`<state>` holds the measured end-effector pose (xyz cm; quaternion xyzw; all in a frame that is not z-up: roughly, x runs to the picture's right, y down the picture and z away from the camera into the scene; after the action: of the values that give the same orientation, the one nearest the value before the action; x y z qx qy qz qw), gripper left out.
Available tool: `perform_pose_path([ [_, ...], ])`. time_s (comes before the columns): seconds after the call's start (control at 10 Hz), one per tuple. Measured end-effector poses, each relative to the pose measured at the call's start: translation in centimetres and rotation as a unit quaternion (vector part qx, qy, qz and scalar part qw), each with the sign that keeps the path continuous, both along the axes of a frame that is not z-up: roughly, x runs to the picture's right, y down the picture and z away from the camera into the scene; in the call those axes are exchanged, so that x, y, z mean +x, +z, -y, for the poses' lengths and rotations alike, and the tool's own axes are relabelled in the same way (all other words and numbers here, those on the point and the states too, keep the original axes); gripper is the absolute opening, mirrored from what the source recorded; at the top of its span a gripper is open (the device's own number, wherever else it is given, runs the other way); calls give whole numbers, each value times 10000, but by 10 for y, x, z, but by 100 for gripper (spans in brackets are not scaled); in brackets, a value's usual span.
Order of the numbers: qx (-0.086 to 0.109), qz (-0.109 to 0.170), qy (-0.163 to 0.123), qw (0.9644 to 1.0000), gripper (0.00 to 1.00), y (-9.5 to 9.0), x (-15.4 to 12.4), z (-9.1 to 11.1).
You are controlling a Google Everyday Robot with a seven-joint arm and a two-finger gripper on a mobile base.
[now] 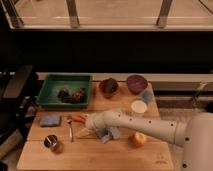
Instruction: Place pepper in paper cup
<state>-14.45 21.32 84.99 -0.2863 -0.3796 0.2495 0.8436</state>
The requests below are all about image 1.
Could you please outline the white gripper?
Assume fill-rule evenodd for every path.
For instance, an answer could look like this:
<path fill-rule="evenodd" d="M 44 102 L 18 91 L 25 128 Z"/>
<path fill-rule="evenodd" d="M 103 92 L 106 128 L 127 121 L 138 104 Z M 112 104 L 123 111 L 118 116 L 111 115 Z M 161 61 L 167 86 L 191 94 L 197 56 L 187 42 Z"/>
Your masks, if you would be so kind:
<path fill-rule="evenodd" d="M 90 114 L 85 121 L 85 127 L 89 130 L 94 131 L 106 128 L 105 114 L 104 113 Z"/>

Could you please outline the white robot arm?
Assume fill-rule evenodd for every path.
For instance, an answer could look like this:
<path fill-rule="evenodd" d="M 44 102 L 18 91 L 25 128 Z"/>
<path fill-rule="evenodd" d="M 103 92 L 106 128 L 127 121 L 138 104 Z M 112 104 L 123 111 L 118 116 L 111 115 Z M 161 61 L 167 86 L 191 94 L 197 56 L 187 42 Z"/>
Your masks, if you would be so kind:
<path fill-rule="evenodd" d="M 187 123 L 156 118 L 133 117 L 119 111 L 93 113 L 87 129 L 129 128 L 183 148 L 181 171 L 213 171 L 213 114 L 200 113 Z"/>

